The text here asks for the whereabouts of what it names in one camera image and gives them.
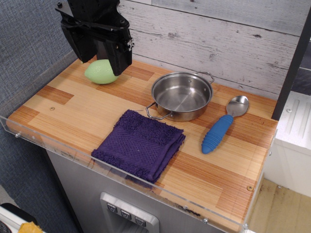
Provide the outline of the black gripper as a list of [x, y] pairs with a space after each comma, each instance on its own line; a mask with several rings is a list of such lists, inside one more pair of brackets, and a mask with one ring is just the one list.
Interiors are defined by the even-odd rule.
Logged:
[[[55, 9], [62, 16], [62, 30], [77, 57], [88, 62], [97, 54], [98, 60], [108, 59], [115, 76], [132, 64], [134, 43], [129, 22], [119, 13], [119, 0], [59, 0]], [[83, 30], [95, 33], [104, 42], [94, 40]]]

